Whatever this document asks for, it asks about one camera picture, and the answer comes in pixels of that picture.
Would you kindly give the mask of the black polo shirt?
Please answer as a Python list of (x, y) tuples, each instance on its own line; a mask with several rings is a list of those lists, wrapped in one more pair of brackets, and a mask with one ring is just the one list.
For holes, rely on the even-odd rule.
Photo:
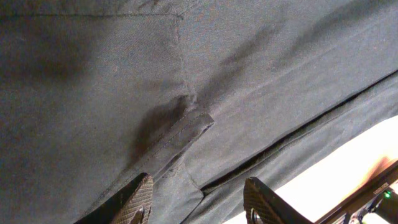
[(397, 2), (2, 1), (1, 222), (221, 223), (397, 115)]

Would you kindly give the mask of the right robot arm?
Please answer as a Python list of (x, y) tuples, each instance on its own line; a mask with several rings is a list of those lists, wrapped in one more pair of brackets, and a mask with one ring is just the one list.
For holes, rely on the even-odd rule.
[(375, 178), (368, 181), (357, 191), (344, 199), (326, 215), (317, 220), (316, 224), (349, 224), (361, 223), (365, 214), (369, 213), (381, 202), (384, 192), (397, 180), (397, 162), (384, 169)]

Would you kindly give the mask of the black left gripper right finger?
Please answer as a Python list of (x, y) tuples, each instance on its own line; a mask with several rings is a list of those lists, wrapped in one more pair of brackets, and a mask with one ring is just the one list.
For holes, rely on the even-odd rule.
[(243, 202), (248, 224), (312, 224), (257, 177), (245, 180)]

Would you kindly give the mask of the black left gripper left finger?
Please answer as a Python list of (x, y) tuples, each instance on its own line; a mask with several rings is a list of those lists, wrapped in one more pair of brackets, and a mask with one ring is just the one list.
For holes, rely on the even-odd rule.
[(153, 178), (146, 173), (110, 224), (148, 224), (152, 208)]

